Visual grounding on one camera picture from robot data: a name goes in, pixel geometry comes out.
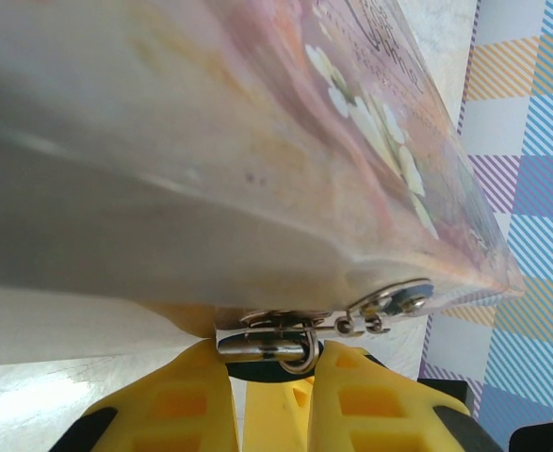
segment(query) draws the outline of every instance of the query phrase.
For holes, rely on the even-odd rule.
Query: checkered fabric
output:
[[[421,377],[466,379],[508,447],[553,419],[553,0],[482,0],[474,25],[458,132],[528,289],[432,316]]]

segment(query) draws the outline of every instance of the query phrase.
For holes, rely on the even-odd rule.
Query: plaid pattern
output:
[[[421,377],[469,381],[508,447],[553,419],[553,0],[479,0],[458,131],[528,289],[430,318]]]

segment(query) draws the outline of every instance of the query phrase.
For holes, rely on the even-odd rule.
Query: printed floral design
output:
[[[421,198],[425,196],[423,180],[408,148],[407,132],[401,129],[389,105],[370,93],[351,94],[343,74],[319,47],[305,46],[305,52],[317,72],[328,83],[333,106],[343,118],[351,118],[373,151],[410,190],[410,199],[422,225],[439,238]]]

